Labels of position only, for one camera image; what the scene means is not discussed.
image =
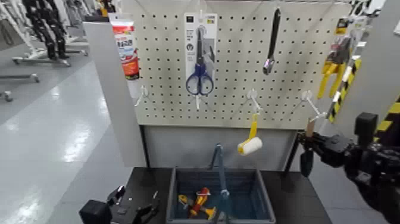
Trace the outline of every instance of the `scissors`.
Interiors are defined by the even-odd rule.
[[[203,56],[203,37],[200,29],[197,29],[197,53],[195,72],[186,81],[186,90],[193,95],[207,95],[214,89],[214,82],[207,73]]]

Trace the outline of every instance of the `paint roller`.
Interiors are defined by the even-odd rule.
[[[248,155],[263,147],[261,139],[255,136],[257,134],[257,118],[258,114],[254,113],[249,138],[237,146],[240,155]]]

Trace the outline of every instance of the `white pegboard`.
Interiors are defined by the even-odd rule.
[[[207,1],[217,13],[218,42],[214,90],[202,97],[200,110],[185,88],[183,14],[195,12],[193,1],[124,1],[135,15],[140,75],[149,91],[137,107],[142,125],[249,127],[252,101],[258,92],[264,111],[260,128],[302,129],[314,115],[301,93],[316,92],[321,67],[333,42],[335,25],[350,10],[344,3],[281,2],[282,17],[275,50],[276,64],[263,74],[276,3]]]

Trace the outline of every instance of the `blue basket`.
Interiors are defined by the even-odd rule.
[[[271,224],[275,215],[264,186],[261,174],[256,169],[226,169],[227,189],[230,193],[230,222],[234,224]],[[178,201],[183,194],[196,200],[196,192],[203,187],[211,195],[203,205],[213,208],[220,202],[221,185],[218,169],[174,169],[167,204],[167,221],[170,224],[213,223],[207,215],[199,212],[193,219],[188,219],[189,209],[184,209]]]

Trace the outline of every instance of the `black table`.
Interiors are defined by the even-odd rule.
[[[155,191],[160,197],[160,212],[149,222],[165,223],[171,168],[134,168],[126,185],[121,205],[130,208],[125,215],[113,209],[114,221],[131,223],[140,206],[151,203]],[[298,172],[261,171],[277,224],[332,224],[310,181]]]

